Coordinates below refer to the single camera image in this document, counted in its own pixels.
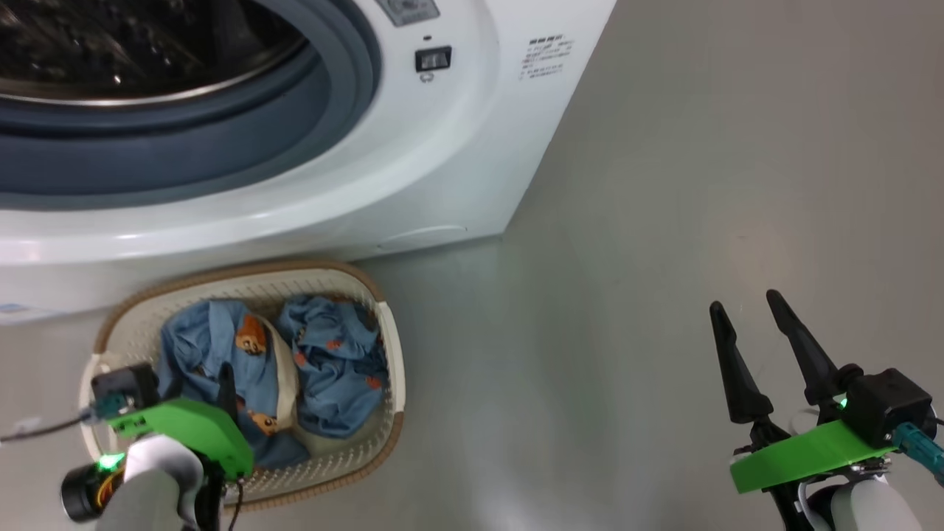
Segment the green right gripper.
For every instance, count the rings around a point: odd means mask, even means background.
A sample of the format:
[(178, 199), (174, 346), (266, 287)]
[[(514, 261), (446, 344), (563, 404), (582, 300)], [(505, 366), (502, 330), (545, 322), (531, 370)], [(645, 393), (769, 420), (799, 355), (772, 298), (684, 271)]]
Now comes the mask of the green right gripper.
[[(837, 386), (837, 366), (809, 329), (795, 314), (781, 292), (766, 291), (766, 302), (778, 330), (788, 340), (800, 373), (805, 380), (809, 406), (820, 406), (841, 394)], [(718, 300), (709, 309), (712, 335), (717, 349), (729, 420), (755, 423), (774, 410), (753, 380), (736, 346), (736, 332), (724, 306)], [(744, 494), (830, 473), (837, 468), (891, 453), (889, 441), (874, 446), (860, 437), (845, 421), (835, 420), (799, 436), (788, 436), (729, 464), (729, 474), (738, 493)]]

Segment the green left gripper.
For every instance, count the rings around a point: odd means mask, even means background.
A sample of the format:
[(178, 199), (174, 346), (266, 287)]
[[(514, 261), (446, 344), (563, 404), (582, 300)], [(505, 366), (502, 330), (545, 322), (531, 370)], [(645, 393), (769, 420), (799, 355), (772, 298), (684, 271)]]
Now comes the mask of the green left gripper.
[(176, 398), (128, 412), (105, 422), (118, 436), (160, 434), (219, 464), (226, 480), (249, 479), (255, 454), (237, 426), (239, 401), (232, 364), (223, 362), (217, 374), (215, 406)]

